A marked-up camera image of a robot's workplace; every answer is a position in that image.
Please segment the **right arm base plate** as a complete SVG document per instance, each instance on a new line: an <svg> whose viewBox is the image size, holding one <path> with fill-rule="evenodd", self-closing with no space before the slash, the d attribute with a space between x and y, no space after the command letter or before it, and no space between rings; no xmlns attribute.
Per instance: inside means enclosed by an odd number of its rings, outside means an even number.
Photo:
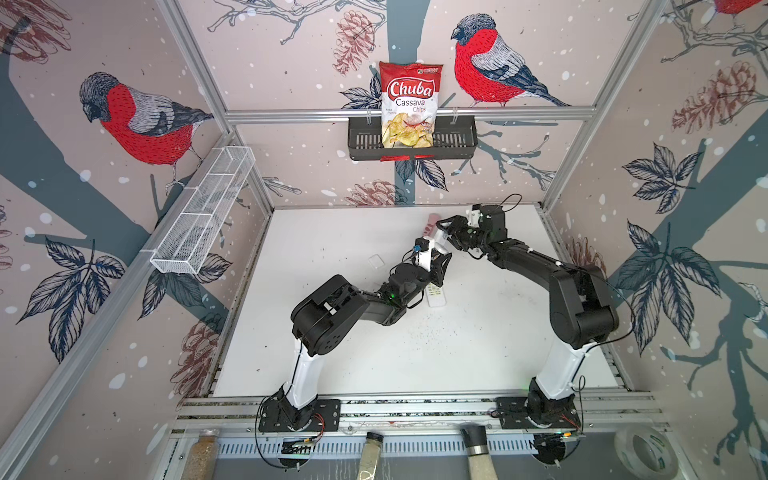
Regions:
<svg viewBox="0 0 768 480"><path fill-rule="evenodd" d="M501 428L515 429L580 429L581 419L574 406L574 396L549 400L535 395L527 397L497 397L494 416Z"/></svg>

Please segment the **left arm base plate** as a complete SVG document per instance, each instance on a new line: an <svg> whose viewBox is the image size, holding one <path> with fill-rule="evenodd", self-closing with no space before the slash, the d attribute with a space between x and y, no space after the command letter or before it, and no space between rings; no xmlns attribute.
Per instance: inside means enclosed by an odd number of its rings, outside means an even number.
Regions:
<svg viewBox="0 0 768 480"><path fill-rule="evenodd" d="M341 417L339 399L315 399L296 409L287 399L269 398L261 406L260 433L336 432Z"/></svg>

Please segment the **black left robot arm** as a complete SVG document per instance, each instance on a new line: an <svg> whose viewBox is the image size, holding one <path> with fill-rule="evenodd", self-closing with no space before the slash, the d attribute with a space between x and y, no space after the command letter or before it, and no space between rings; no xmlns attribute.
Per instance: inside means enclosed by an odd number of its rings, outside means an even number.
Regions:
<svg viewBox="0 0 768 480"><path fill-rule="evenodd" d="M421 255L429 260L427 267L419 261L403 261L374 292L360 289L337 274L294 308L291 321L296 361L291 378L281 388L287 412L304 413L314 404L324 356L338 347L358 322L391 326L423 302L429 285L443 285L452 255Z"/></svg>

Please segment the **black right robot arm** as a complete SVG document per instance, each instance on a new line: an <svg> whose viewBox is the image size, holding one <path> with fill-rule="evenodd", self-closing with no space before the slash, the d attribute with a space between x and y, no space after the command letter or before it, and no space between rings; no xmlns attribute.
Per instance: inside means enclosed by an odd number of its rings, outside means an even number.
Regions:
<svg viewBox="0 0 768 480"><path fill-rule="evenodd" d="M496 267L520 274L549 293L549 321L557 337L526 400L532 423L547 426L574 409L576 380L586 356L619 325L605 276L542 254L508 236L501 205L475 204L465 215L436 222L457 250L477 250Z"/></svg>

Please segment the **white remote control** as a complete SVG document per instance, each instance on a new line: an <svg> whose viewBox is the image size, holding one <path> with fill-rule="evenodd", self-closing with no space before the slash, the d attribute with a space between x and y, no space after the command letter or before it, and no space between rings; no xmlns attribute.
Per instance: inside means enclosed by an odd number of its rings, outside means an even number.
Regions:
<svg viewBox="0 0 768 480"><path fill-rule="evenodd" d="M443 230L436 229L430 236L429 245L433 256L447 255L449 253L447 244L446 232Z"/></svg>
<svg viewBox="0 0 768 480"><path fill-rule="evenodd" d="M429 283L425 288L427 304L430 308L441 308L447 305L446 296L442 287Z"/></svg>

